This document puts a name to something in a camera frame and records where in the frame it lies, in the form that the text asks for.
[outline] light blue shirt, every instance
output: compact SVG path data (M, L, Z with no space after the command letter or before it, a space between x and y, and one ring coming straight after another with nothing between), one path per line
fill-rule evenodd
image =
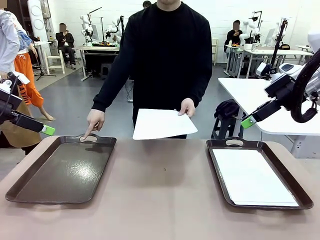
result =
M20 42L10 13L0 10L0 71L15 70L14 60L19 52Z

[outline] desk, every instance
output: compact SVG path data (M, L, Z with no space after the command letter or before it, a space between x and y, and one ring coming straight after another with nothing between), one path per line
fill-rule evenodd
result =
M231 95L231 97L240 106L238 119L234 129L234 136L238 136L243 112L251 114L270 98L265 92L265 88L270 81L264 79L246 79L246 78L219 78L219 83ZM305 112L312 105L306 101L302 104L302 112ZM303 145L306 136L320 136L320 114L306 123L298 123L291 117L291 113L285 109L280 109L267 119L257 122L255 125L266 134L274 135L293 135L297 136L291 149L292 155L296 158L313 157L309 152L303 151Z
M269 58L271 58L273 54L274 50L272 49L256 49L255 51L252 51L251 49L245 49L243 55L250 55L249 67L246 73L246 78L249 77L252 60L266 61ZM300 56L298 65L301 65L303 63L304 56L312 56L313 54L310 52L300 50L278 50L276 55L278 59L276 68L278 68L281 62L284 63L285 60L297 60L297 55ZM294 55L294 58L288 58L286 57L287 55Z
M40 50L40 59L42 61L42 64L44 66L45 69L48 69L48 66L46 64L46 60L45 60L45 55L44 55L44 52L43 52L43 49L42 49L42 46L43 45L47 45L47 44L52 44L51 41L35 41L34 43L32 43L32 45L39 49Z
M8 202L5 194L56 137L0 182L2 240L317 240L319 183L280 144L268 146L314 202L310 210L236 208L224 200L205 140L118 139L92 201Z
M84 75L83 78L81 79L82 82L90 77L90 75L87 74L85 55L117 56L120 51L119 47L113 47L113 46L79 46L79 47L75 47L73 49L79 50L80 54L81 54L82 70L83 70L83 75Z
M223 71L225 74L227 74L228 76L230 76L229 74L229 68L231 67L231 65L233 64L233 58L235 56L235 50L238 49L238 46L232 46L232 45L225 45L227 47L227 49L229 49L229 55L227 58L227 63L226 63L226 69Z
M301 49L302 51L303 50L306 50L307 52L312 52L312 48L309 47L309 46L303 46L303 45L296 45L297 48Z

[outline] white paper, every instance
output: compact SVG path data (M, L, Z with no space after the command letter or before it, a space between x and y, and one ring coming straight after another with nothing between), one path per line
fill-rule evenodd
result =
M213 153L236 205L299 206L257 150L213 149Z
M139 109L134 140L163 139L198 132L190 118L175 110Z

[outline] tray handle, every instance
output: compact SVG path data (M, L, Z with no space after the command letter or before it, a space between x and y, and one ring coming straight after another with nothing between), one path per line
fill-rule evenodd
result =
M224 142L225 147L235 147L235 148L248 147L250 143L249 141L246 141L243 138L236 137L236 136L228 137L222 141Z
M94 133L90 133L89 136L88 136L88 138L87 138L86 140L82 141L81 138L83 138L84 136L85 136L85 133L84 133L84 134L81 134L81 135L79 135L79 136L75 136L74 139L75 139L75 140L78 140L78 141L81 142L81 143L85 143L85 142L93 142L93 143L96 143L96 142L98 142L99 140L102 139L100 136L98 136L98 135L96 135L96 134L94 134ZM96 140L95 140L95 141L90 140L90 137L96 138Z

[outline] orange pants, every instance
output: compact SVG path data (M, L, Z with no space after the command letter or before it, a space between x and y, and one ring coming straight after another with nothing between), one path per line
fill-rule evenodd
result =
M24 53L16 56L14 60L15 70L19 73L24 74L30 82L28 84L20 84L19 92L26 105L34 105L38 108L44 104L44 98L37 91L35 86L35 75L32 69L32 63L29 53Z

